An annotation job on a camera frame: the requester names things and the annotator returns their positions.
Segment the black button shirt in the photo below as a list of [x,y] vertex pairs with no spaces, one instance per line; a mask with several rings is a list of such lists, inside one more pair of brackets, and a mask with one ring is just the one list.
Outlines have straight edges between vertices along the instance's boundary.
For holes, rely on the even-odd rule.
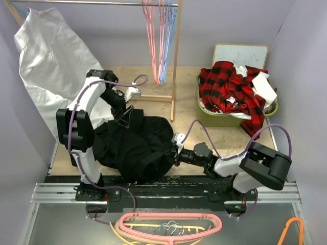
[[173,146],[173,135],[166,118],[144,116],[143,110],[134,109],[129,128],[112,120],[97,127],[92,150],[101,165],[117,169],[127,183],[146,183],[172,168],[163,156]]

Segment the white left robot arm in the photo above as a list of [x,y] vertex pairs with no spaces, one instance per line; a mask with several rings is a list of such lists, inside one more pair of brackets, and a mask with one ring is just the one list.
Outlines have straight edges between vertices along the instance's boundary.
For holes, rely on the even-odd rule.
[[78,167],[80,184],[75,187],[77,197],[85,201],[108,201],[104,180],[93,154],[94,127],[90,120],[98,99],[111,106],[114,122],[128,128],[133,106],[126,106],[127,98],[114,87],[119,81],[111,70],[91,69],[85,83],[73,102],[56,112],[59,142],[66,147],[71,161]]

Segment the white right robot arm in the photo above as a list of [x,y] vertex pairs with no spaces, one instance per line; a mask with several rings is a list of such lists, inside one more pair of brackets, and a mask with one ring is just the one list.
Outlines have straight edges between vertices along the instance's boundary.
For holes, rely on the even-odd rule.
[[283,190],[292,164],[288,155],[257,142],[251,143],[245,153],[227,159],[215,156],[204,142],[192,150],[173,146],[166,156],[175,166],[183,162],[200,167],[212,179],[231,177],[227,194],[233,200],[259,187]]

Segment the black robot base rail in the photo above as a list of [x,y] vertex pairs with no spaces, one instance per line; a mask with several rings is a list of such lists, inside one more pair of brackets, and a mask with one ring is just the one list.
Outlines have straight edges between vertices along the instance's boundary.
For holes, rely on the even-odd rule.
[[124,209],[205,209],[213,212],[244,213],[245,203],[254,201],[255,190],[246,194],[231,188],[230,178],[213,180],[205,176],[165,176],[149,183],[126,183],[120,176],[105,176],[106,189],[78,183],[76,176],[49,176],[42,187],[69,202],[86,203],[91,210],[120,213]]

